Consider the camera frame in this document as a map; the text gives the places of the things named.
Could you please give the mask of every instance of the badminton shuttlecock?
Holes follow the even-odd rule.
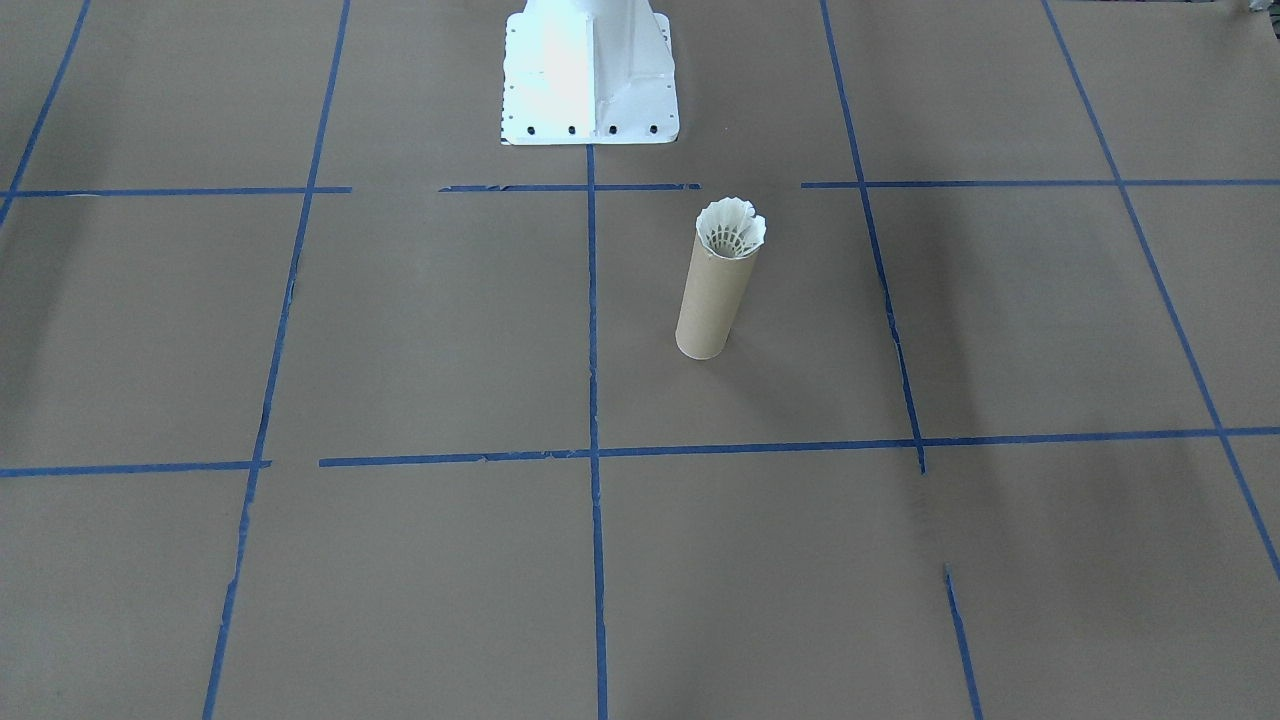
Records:
[[[749,258],[764,245],[764,218],[740,197],[712,202],[699,213],[694,228],[708,252],[727,260]]]

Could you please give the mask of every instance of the shuttlecock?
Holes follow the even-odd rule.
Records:
[[[764,218],[746,200],[726,197],[707,206],[694,223],[685,297],[676,323],[676,345],[694,360],[719,355],[764,245]]]
[[[764,245],[764,218],[740,197],[712,202],[698,214],[694,228],[703,247],[727,260],[748,258]]]

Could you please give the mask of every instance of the floor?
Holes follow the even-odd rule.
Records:
[[[516,149],[520,5],[0,5],[0,716],[1276,716],[1265,14],[662,0]]]

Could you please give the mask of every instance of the cardboard tube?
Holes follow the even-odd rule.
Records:
[[[751,278],[756,252],[728,259],[708,250],[694,233],[685,299],[676,323],[676,345],[694,360],[710,360],[724,350],[737,306]]]

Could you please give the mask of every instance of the blue painter's tape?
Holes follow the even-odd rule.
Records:
[[[1165,302],[1165,310],[1169,313],[1169,319],[1174,325],[1174,331],[1178,333],[1178,342],[1183,346],[1183,354],[1187,356],[1187,363],[1190,365],[1192,375],[1194,375],[1201,397],[1204,400],[1204,409],[1208,410],[1210,419],[1213,421],[1213,429],[1222,445],[1222,451],[1226,454],[1228,462],[1231,466],[1231,473],[1235,475],[1235,482],[1240,488],[1240,495],[1244,497],[1245,506],[1249,510],[1249,516],[1253,519],[1253,525],[1258,532],[1258,537],[1262,539],[1262,546],[1266,550],[1267,559],[1271,561],[1271,569],[1274,570],[1276,579],[1280,579],[1280,556],[1276,555],[1275,543],[1271,542],[1271,533],[1267,530],[1266,523],[1262,520],[1262,514],[1258,512],[1257,503],[1253,500],[1253,491],[1249,489],[1249,483],[1245,480],[1244,473],[1240,470],[1240,465],[1236,461],[1235,450],[1231,447],[1229,433],[1222,427],[1222,419],[1219,416],[1217,406],[1213,404],[1213,396],[1208,391],[1208,383],[1204,382],[1204,374],[1201,372],[1199,363],[1196,360],[1196,354],[1192,351],[1190,340],[1187,337],[1187,331],[1183,328],[1183,323],[1178,316],[1178,310],[1174,307],[1172,295],[1169,292],[1169,287],[1165,284],[1165,278],[1160,273],[1160,265],[1156,263],[1156,255],[1152,252],[1151,245],[1147,242],[1147,233],[1142,227],[1142,220],[1138,218],[1138,210],[1133,205],[1133,199],[1129,197],[1129,190],[1125,187],[1126,183],[1120,176],[1120,169],[1111,152],[1111,145],[1107,142],[1106,133],[1102,132],[1102,124],[1098,122],[1097,113],[1093,111],[1093,102],[1089,101],[1089,95],[1084,91],[1084,82],[1080,79],[1080,73],[1075,67],[1075,60],[1071,59],[1071,51],[1066,46],[1066,38],[1062,35],[1062,28],[1059,27],[1057,18],[1053,15],[1053,8],[1050,5],[1048,0],[1041,0],[1041,6],[1044,9],[1044,15],[1048,18],[1050,27],[1053,29],[1053,37],[1057,38],[1059,49],[1062,51],[1062,58],[1066,60],[1068,70],[1070,70],[1071,79],[1075,82],[1075,90],[1079,92],[1080,101],[1084,104],[1084,110],[1088,113],[1089,122],[1093,124],[1093,132],[1098,137],[1098,145],[1102,147],[1102,155],[1106,158],[1107,165],[1111,168],[1111,176],[1115,178],[1116,186],[1120,190],[1120,197],[1124,200],[1125,210],[1129,213],[1129,222],[1133,223],[1134,233],[1138,236],[1138,243],[1142,246],[1142,254],[1147,259],[1147,266],[1151,269],[1151,275],[1156,281],[1156,288],[1160,291],[1160,297]]]
[[[1280,186],[1280,178],[1224,178],[1224,179],[1125,179],[1128,186],[1172,186],[1172,187],[1272,187]]]
[[[166,473],[225,473],[248,470],[250,460],[234,462],[150,462],[145,465],[61,465],[50,468],[0,468],[0,478],[65,478],[84,475],[150,475]],[[264,461],[262,468],[269,468]]]
[[[305,187],[150,187],[108,190],[22,190],[15,197],[198,197],[206,195],[305,195]],[[326,186],[315,195],[349,195],[351,186]]]
[[[836,53],[836,35],[831,28],[831,10],[827,0],[819,0],[822,6],[822,23],[827,31],[827,51],[831,54],[831,69],[836,76],[836,90],[840,92],[840,108],[845,115],[845,131],[849,135],[849,151],[854,159],[854,172],[858,176],[858,190],[863,201],[863,215],[867,220],[867,236],[872,243],[872,255],[876,259],[876,274],[879,278],[881,290],[884,295],[884,316],[888,320],[890,336],[893,338],[893,348],[897,351],[897,368],[902,377],[902,398],[906,402],[906,415],[911,423],[911,437],[915,439],[916,460],[920,464],[920,473],[928,470],[924,457],[924,443],[920,442],[920,420],[915,411],[915,398],[911,393],[911,375],[906,369],[906,354],[902,350],[902,338],[897,331],[897,319],[893,314],[893,295],[888,287],[888,277],[884,273],[884,258],[881,254],[879,236],[876,232],[876,217],[872,214],[872,199],[867,192],[867,176],[863,173],[863,156],[858,150],[858,133],[854,129],[854,115],[849,106],[849,95],[845,92],[845,74],[840,69],[840,55]]]
[[[227,642],[230,635],[232,619],[236,610],[236,593],[239,588],[241,570],[244,566],[244,550],[248,543],[250,507],[257,493],[259,473],[262,468],[262,454],[266,446],[266,432],[271,423],[271,402],[275,398],[275,384],[280,373],[280,360],[284,355],[284,338],[288,334],[289,311],[293,306],[293,288],[298,279],[298,264],[302,259],[302,247],[307,234],[307,222],[311,215],[311,200],[315,196],[316,178],[320,174],[320,156],[324,152],[324,137],[329,127],[329,109],[333,105],[333,94],[338,83],[338,68],[342,63],[342,47],[347,36],[347,19],[351,15],[351,0],[343,0],[342,15],[338,19],[338,37],[333,46],[333,59],[329,63],[329,83],[325,88],[324,102],[320,106],[320,123],[316,127],[315,145],[311,151],[311,169],[307,173],[307,192],[302,195],[302,211],[298,217],[298,231],[293,238],[293,255],[289,260],[289,275],[284,286],[284,299],[280,305],[280,320],[275,331],[275,345],[271,351],[271,368],[266,375],[266,391],[262,393],[262,416],[259,423],[257,438],[253,443],[253,462],[248,470],[248,480],[244,486],[244,503],[241,507],[239,530],[236,542],[236,568],[232,579],[227,584],[227,596],[223,600],[221,621],[218,626],[218,643],[214,647],[212,667],[209,671],[209,687],[205,692],[205,706],[201,714],[202,720],[212,720],[214,708],[218,703],[218,688],[221,682],[223,662],[227,656]]]
[[[915,447],[915,441],[863,439],[829,442],[760,442],[742,445],[686,445],[653,447],[611,447],[600,451],[600,457],[654,457],[664,455],[750,455],[756,452],[820,452],[837,450],[879,450],[890,447]]]
[[[1277,427],[1226,428],[1224,432],[1230,437],[1280,436],[1280,428]]]
[[[640,184],[451,184],[439,192],[672,192],[701,190],[699,183],[640,183]]]
[[[609,653],[604,626],[604,516],[600,507],[600,386],[599,278],[596,274],[595,146],[586,146],[586,266],[588,266],[588,413],[591,459],[591,557],[595,579],[595,702],[596,720],[609,717]]]
[[[453,452],[440,455],[387,455],[375,457],[325,457],[321,468],[376,468],[384,465],[452,465],[462,462],[515,462],[589,457],[589,450],[540,450],[520,452]]]
[[[1116,433],[1057,433],[1037,436],[987,436],[987,437],[936,437],[924,438],[929,447],[973,447],[983,445],[1044,445],[1075,442],[1116,442],[1126,439],[1171,439],[1217,437],[1213,428],[1188,430],[1129,430]]]
[[[964,683],[969,688],[969,705],[973,707],[973,720],[983,720],[982,698],[978,696],[978,679],[973,673],[973,657],[969,653],[969,635],[965,633],[964,616],[960,615],[960,603],[956,601],[956,587],[951,577],[951,565],[945,566],[945,573],[947,605],[951,607],[951,624],[956,630],[956,646],[960,648],[960,664],[964,666]]]
[[[4,199],[4,204],[0,204],[0,227],[4,227],[5,218],[9,217],[9,210],[13,208],[14,195],[18,188],[22,187],[22,177],[27,173],[27,165],[31,164],[31,155],[36,151],[36,142],[40,141],[40,132],[45,128],[45,122],[49,119],[49,110],[54,106],[54,99],[58,97],[58,90],[63,86],[63,78],[67,77],[67,68],[72,64],[72,55],[76,53],[76,46],[79,44],[81,31],[84,28],[84,18],[88,15],[90,0],[81,3],[81,12],[76,17],[76,27],[72,29],[72,36],[67,41],[67,50],[63,51],[63,59],[58,63],[58,72],[54,73],[54,82],[49,86],[49,94],[45,95],[45,102],[40,106],[40,114],[36,115],[36,124],[31,128],[31,135],[27,137],[27,146],[22,151],[22,158],[18,160],[18,168],[13,173],[13,179],[9,181],[9,193]]]

